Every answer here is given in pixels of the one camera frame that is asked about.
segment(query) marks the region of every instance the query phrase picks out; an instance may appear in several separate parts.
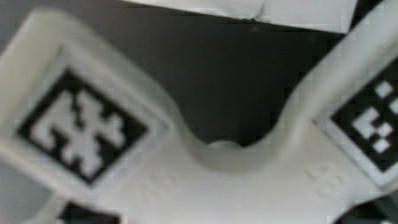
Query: black square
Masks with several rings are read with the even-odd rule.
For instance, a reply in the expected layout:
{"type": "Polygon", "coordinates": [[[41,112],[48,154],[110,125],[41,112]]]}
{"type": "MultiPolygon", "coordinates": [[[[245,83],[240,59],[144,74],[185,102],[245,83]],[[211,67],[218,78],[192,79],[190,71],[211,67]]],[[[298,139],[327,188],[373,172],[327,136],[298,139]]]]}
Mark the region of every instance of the black square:
{"type": "Polygon", "coordinates": [[[64,70],[16,135],[90,185],[147,128],[106,91],[76,74],[73,69],[64,70]]]}
{"type": "Polygon", "coordinates": [[[394,102],[398,102],[398,60],[389,64],[330,117],[380,172],[387,172],[398,163],[398,114],[391,109],[394,102]],[[380,94],[377,89],[384,84],[389,86],[389,91],[380,94]],[[377,129],[387,124],[391,127],[387,136],[380,136],[375,132],[369,137],[364,137],[353,126],[353,121],[369,110],[377,112],[369,126],[377,129]],[[385,150],[377,151],[375,144],[380,140],[387,142],[387,147],[385,150]]]}

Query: white plastic object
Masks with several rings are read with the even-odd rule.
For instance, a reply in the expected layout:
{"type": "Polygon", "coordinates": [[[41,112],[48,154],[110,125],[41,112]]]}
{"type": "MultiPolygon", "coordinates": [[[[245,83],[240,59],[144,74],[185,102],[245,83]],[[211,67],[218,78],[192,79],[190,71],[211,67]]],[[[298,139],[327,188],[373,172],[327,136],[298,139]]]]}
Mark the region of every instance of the white plastic object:
{"type": "MultiPolygon", "coordinates": [[[[245,149],[201,143],[137,66],[64,13],[35,10],[0,60],[2,158],[62,197],[131,223],[332,223],[398,188],[394,166],[375,172],[384,161],[371,163],[364,151],[357,157],[330,121],[362,90],[394,100],[368,84],[394,65],[396,10],[387,0],[297,87],[272,133],[245,149]]],[[[366,108],[353,109],[361,115],[366,108]]]]}
{"type": "Polygon", "coordinates": [[[124,0],[195,13],[336,33],[350,29],[357,0],[124,0]]]}

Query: gray surface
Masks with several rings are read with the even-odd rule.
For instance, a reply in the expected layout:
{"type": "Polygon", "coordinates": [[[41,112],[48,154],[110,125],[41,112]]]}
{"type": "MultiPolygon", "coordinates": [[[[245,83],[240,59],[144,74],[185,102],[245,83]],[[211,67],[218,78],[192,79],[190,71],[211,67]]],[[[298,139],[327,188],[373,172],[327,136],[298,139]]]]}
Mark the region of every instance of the gray surface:
{"type": "Polygon", "coordinates": [[[0,223],[19,224],[30,219],[48,198],[50,191],[0,161],[0,223]]]}

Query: dark background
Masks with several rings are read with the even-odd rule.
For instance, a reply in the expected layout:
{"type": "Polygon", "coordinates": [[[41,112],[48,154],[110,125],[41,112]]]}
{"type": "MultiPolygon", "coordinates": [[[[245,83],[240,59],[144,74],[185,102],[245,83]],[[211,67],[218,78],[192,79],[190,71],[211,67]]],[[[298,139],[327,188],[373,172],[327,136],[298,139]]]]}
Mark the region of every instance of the dark background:
{"type": "MultiPolygon", "coordinates": [[[[359,0],[352,26],[378,2],[359,0]]],[[[345,35],[115,0],[0,0],[0,51],[35,6],[69,12],[138,64],[199,138],[250,144],[272,129],[297,83],[345,35]]],[[[364,214],[380,216],[373,210],[361,210],[345,223],[359,223],[364,214]]]]}

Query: black and white marker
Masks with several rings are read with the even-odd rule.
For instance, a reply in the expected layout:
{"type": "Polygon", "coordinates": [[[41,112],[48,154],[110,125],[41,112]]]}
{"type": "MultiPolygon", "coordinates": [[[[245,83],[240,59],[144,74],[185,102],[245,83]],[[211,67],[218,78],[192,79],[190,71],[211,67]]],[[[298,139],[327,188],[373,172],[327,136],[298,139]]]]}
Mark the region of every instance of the black and white marker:
{"type": "Polygon", "coordinates": [[[247,149],[204,145],[137,66],[74,19],[37,10],[0,60],[3,160],[131,223],[332,223],[398,189],[396,10],[384,1],[247,149]]]}

